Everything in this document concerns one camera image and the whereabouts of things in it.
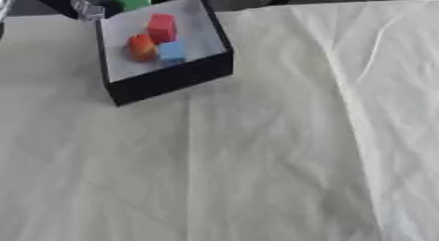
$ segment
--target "red cube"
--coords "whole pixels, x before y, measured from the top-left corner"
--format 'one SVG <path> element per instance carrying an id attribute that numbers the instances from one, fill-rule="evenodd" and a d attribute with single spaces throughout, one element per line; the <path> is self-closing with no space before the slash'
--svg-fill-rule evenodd
<path id="1" fill-rule="evenodd" d="M 156 45 L 176 40 L 176 25 L 173 15 L 154 14 L 147 31 Z"/>

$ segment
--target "white tablecloth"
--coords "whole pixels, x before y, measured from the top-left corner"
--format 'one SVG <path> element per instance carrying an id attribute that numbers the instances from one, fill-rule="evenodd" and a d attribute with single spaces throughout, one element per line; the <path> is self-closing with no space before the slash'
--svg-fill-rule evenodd
<path id="1" fill-rule="evenodd" d="M 221 14 L 234 77 L 122 108 L 92 26 L 9 19 L 0 240 L 439 240 L 437 14 Z"/>

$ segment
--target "box rim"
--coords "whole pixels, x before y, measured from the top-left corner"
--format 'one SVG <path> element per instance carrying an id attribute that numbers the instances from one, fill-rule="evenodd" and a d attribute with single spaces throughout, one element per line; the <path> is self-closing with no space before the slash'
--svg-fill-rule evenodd
<path id="1" fill-rule="evenodd" d="M 181 64 L 181 65 L 197 64 L 199 62 L 210 60 L 211 58 L 216 58 L 218 56 L 222 56 L 222 55 L 226 55 L 226 54 L 232 54 L 232 55 L 234 54 L 233 46 L 231 45 L 231 42 L 228 39 L 224 29 L 222 28 L 222 25 L 220 24 L 220 20 L 218 19 L 217 15 L 215 14 L 215 11 L 212 8 L 212 6 L 210 5 L 209 1 L 208 0 L 201 0 L 201 3 L 203 4 L 204 8 L 206 9 L 207 15 L 208 15 L 209 19 L 211 20 L 212 24 L 214 25 L 214 28 L 219 36 L 219 40 L 221 41 L 222 46 L 224 46 L 225 51 L 222 53 L 219 53 L 219 54 L 209 56 L 209 57 L 186 62 L 186 63 Z M 127 80 L 136 79 L 136 78 L 140 77 L 141 75 L 151 73 L 151 72 L 145 72 L 145 73 L 141 73 L 141 74 L 136 75 L 136 76 L 120 79 L 117 81 L 110 81 L 110 77 L 109 77 L 109 73 L 108 73 L 107 54 L 106 54 L 106 50 L 105 50 L 104 35 L 102 32 L 102 22 L 101 21 L 96 22 L 96 33 L 97 33 L 97 39 L 98 39 L 98 50 L 99 50 L 101 71 L 102 71 L 104 83 L 106 86 L 112 85 L 112 84 L 117 84 L 117 83 L 122 83 L 122 82 L 125 82 Z M 155 70 L 152 72 L 169 71 L 169 70 L 181 67 L 181 65 L 171 66 L 171 67 L 163 68 L 160 70 Z"/>

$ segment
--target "toy block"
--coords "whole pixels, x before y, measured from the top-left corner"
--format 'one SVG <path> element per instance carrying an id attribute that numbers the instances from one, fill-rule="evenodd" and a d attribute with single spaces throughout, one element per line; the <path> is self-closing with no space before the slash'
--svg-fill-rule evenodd
<path id="1" fill-rule="evenodd" d="M 184 45 L 181 41 L 159 45 L 159 57 L 164 64 L 179 64 L 185 61 Z"/>
<path id="2" fill-rule="evenodd" d="M 176 40 L 176 25 L 173 15 L 154 14 L 147 27 L 148 34 L 156 45 Z"/>

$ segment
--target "blue cube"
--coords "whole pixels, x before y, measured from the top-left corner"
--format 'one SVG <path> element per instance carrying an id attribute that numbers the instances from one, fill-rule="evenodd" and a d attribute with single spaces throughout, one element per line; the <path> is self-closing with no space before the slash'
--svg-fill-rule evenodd
<path id="1" fill-rule="evenodd" d="M 165 64 L 184 63 L 184 45 L 181 41 L 167 42 L 159 45 L 159 57 Z"/>

